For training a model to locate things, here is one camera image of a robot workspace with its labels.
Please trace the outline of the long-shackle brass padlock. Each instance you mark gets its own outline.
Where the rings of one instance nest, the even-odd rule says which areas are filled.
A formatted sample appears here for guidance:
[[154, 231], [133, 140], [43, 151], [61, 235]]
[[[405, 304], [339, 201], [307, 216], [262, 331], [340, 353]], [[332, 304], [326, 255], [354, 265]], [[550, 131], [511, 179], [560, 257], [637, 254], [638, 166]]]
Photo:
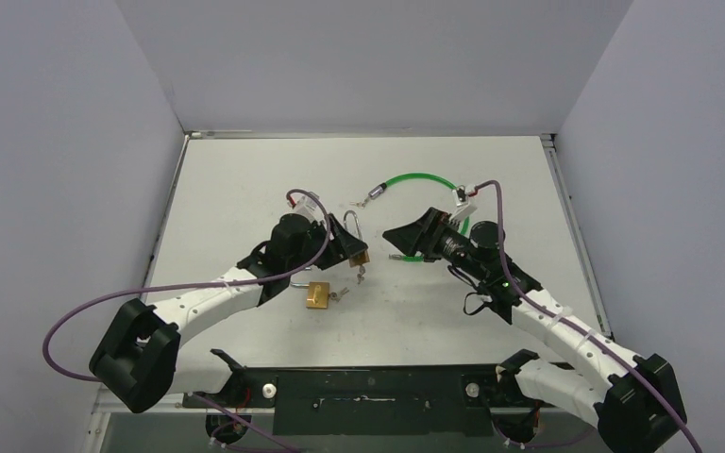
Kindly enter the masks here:
[[348, 263], [350, 267], [362, 268], [370, 262], [367, 245], [363, 241], [358, 214], [355, 210], [347, 210], [343, 215], [344, 228], [351, 235], [351, 251]]

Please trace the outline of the silver key pair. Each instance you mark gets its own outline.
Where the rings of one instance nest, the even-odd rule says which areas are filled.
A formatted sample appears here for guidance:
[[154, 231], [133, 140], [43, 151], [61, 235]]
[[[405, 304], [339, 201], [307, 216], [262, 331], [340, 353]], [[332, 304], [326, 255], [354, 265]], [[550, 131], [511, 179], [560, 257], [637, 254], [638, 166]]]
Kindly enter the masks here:
[[349, 293], [349, 289], [347, 287], [344, 287], [341, 290], [330, 292], [329, 293], [329, 301], [330, 302], [340, 302], [346, 294]]

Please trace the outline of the green cable lock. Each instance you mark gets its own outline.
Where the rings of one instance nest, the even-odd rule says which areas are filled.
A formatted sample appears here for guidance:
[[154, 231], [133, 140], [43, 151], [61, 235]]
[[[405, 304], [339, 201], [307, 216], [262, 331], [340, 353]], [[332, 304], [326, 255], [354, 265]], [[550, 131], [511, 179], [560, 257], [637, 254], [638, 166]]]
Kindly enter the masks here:
[[[456, 185], [450, 182], [449, 180], [430, 173], [421, 173], [421, 172], [413, 172], [413, 173], [405, 173], [397, 176], [393, 176], [384, 182], [381, 182], [379, 185], [375, 186], [371, 191], [368, 192], [365, 199], [361, 203], [361, 207], [364, 208], [369, 202], [377, 199], [379, 196], [381, 196], [385, 191], [395, 186], [398, 183], [410, 181], [410, 180], [427, 180], [432, 181], [438, 184], [441, 184], [447, 189], [455, 190]], [[392, 254], [389, 256], [390, 260], [398, 260], [402, 262], [408, 262], [408, 263], [418, 263], [418, 262], [424, 262], [425, 260], [420, 256], [404, 256], [400, 254]]]

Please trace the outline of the short brass padlock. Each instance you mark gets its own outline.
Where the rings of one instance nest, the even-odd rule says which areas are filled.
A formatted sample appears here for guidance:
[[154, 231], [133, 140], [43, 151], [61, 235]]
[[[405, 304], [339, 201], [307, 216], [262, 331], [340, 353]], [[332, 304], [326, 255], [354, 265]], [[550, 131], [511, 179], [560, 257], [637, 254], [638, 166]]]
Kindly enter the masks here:
[[323, 281], [290, 282], [290, 287], [305, 290], [305, 307], [310, 310], [325, 310], [329, 307], [330, 284]]

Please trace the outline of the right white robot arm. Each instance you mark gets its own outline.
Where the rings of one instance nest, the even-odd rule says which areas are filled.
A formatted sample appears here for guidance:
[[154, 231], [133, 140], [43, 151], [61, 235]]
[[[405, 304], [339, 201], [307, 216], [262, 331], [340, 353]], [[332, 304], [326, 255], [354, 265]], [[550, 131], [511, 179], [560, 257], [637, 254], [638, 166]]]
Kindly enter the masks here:
[[487, 297], [489, 310], [568, 364], [562, 369], [529, 350], [513, 354], [496, 368], [497, 395], [505, 403], [531, 398], [563, 409], [594, 427], [614, 452], [657, 452], [686, 427], [671, 364], [617, 344], [557, 302], [504, 252], [498, 223], [478, 222], [463, 235], [448, 213], [430, 208], [382, 237], [404, 255], [446, 261]]

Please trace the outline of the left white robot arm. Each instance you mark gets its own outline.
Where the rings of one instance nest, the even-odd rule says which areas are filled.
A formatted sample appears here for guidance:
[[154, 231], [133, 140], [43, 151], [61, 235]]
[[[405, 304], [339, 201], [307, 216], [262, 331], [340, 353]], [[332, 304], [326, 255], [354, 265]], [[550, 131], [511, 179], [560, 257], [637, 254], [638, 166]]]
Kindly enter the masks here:
[[242, 310], [256, 309], [290, 285], [305, 267], [326, 270], [368, 249], [334, 215], [327, 224], [286, 214], [257, 245], [207, 287], [146, 305], [138, 298], [117, 311], [89, 369], [133, 413], [169, 394], [206, 393], [220, 406], [236, 404], [243, 366], [221, 349], [193, 353], [182, 346]]

